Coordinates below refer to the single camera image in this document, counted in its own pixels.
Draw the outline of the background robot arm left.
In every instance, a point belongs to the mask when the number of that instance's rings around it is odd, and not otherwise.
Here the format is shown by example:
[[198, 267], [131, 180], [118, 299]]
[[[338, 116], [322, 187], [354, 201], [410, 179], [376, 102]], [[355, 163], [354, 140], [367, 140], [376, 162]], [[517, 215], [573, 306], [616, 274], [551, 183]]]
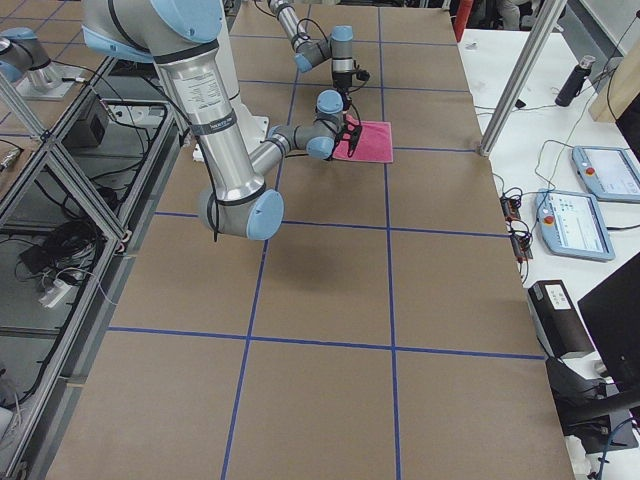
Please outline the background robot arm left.
[[1, 74], [28, 100], [61, 100], [86, 81], [82, 67], [56, 64], [35, 32], [16, 27], [1, 32]]

